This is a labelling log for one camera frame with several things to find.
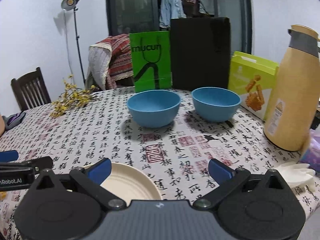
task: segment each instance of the chair backrest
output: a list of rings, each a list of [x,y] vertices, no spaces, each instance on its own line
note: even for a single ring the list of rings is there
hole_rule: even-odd
[[[21,111],[51,102],[39,67],[34,72],[12,79],[11,86]]]

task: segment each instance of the blue bowl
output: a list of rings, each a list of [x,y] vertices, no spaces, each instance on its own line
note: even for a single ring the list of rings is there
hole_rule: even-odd
[[[236,93],[214,87],[193,90],[192,99],[197,114],[209,122],[230,119],[241,103],[241,98]]]
[[[168,125],[178,113],[180,97],[167,90],[150,90],[138,93],[127,101],[132,118],[148,128]]]

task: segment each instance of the blue gripper pad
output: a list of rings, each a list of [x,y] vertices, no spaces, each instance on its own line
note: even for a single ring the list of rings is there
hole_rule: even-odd
[[[88,169],[88,178],[100,185],[111,174],[111,160],[106,159]]]
[[[17,151],[0,152],[0,162],[7,163],[18,160],[19,154]]]
[[[220,185],[234,175],[234,170],[216,159],[211,159],[208,165],[209,175]]]

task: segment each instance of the cardboard box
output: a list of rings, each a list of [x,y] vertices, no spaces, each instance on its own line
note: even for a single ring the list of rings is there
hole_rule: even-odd
[[[271,60],[235,51],[229,73],[228,89],[241,98],[241,106],[262,120],[276,81],[279,64]]]

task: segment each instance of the tablecloth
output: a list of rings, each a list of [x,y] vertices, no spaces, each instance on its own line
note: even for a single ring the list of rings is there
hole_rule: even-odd
[[[228,122],[207,123],[195,113],[189,91],[171,91],[180,95],[181,105],[168,126],[146,129],[137,125],[126,107],[134,88],[120,88],[98,92],[96,101],[57,119],[49,117],[51,105],[26,111],[23,122],[0,138],[0,151],[17,150],[18,161],[51,156],[55,173],[68,173],[108,157],[142,170],[163,199],[189,199],[191,203],[219,186],[207,172],[211,158],[255,174],[299,160],[298,152],[271,144],[263,134],[263,122],[246,109],[239,108]],[[320,203],[318,178],[315,189],[293,189],[307,217]],[[6,239],[20,239],[13,214],[25,192],[8,192],[0,202],[0,230]]]

